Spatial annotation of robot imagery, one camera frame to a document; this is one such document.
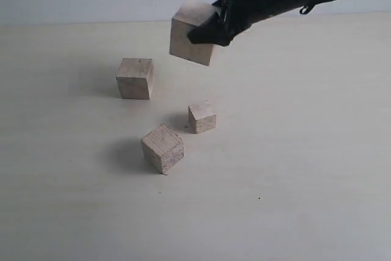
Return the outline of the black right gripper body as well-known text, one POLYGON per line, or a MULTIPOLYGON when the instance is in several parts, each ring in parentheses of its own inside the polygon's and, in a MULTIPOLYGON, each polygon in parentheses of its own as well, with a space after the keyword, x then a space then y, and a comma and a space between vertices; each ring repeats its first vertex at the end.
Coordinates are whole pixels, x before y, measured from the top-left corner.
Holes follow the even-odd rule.
POLYGON ((235 37, 248 30, 266 3, 267 0, 215 0, 213 35, 235 37))

